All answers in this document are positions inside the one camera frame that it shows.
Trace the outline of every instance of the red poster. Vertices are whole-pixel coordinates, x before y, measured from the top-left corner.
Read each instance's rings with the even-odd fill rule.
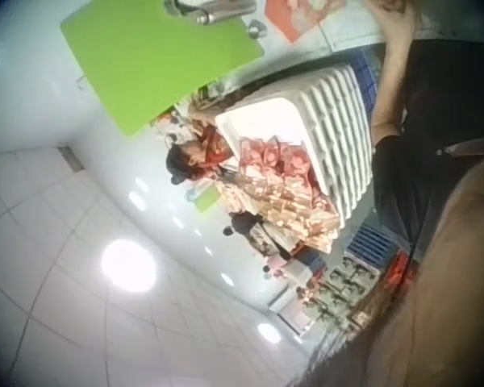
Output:
[[[345,0],[267,0],[265,16],[293,43],[344,4]]]

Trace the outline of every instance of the white plastic crate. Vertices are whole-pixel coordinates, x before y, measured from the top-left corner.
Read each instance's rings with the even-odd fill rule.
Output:
[[[321,190],[341,215],[341,228],[371,181],[369,125],[349,65],[267,85],[216,118],[237,159],[240,138],[301,144]]]

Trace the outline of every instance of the fluorescent light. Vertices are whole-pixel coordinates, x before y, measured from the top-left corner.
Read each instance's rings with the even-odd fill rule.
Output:
[[[136,192],[130,192],[129,193],[129,199],[131,200],[132,204],[135,205],[135,207],[140,210],[140,211],[145,211],[147,210],[147,204],[145,204],[145,200],[142,199],[142,197],[137,194]]]
[[[178,218],[176,218],[175,216],[172,217],[172,220],[174,221],[176,226],[178,226],[179,228],[181,228],[181,229],[185,228],[185,225],[183,224],[183,222],[181,220],[179,220]]]
[[[143,293],[154,286],[156,264],[139,244],[118,239],[102,254],[102,271],[111,282],[128,292]]]
[[[145,181],[143,181],[142,179],[140,178],[136,178],[135,179],[135,182],[136,182],[136,185],[138,185],[138,187],[144,191],[146,194],[148,194],[148,185],[145,183]]]
[[[223,278],[224,282],[226,282],[228,285],[235,286],[235,284],[233,283],[233,280],[229,276],[227,276],[224,273],[221,273],[220,276]]]
[[[270,324],[260,324],[258,326],[258,331],[262,336],[264,336],[264,339],[272,344],[277,344],[282,341],[282,336],[280,333]]]

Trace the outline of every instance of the ceiling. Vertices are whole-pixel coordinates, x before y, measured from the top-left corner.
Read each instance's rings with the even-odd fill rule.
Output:
[[[156,282],[131,293],[101,270],[135,241]],[[0,377],[32,387],[278,387],[307,360],[269,320],[179,264],[54,148],[0,154]]]
[[[269,320],[253,309],[284,284],[263,279],[241,238],[223,237],[221,208],[200,215],[170,185],[160,139],[122,137],[79,81],[59,24],[84,3],[0,6],[0,376],[36,387],[284,385],[305,351],[290,332],[267,342],[257,327]],[[54,148],[68,143],[86,170]],[[154,257],[147,293],[104,276],[102,252],[117,239]]]

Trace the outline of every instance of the green board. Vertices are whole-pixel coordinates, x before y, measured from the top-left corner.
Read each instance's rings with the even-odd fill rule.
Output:
[[[168,16],[161,0],[94,0],[67,18],[61,30],[126,135],[263,53],[241,19],[198,26]]]
[[[220,192],[215,184],[206,188],[195,200],[194,205],[200,213],[207,212],[220,199]]]

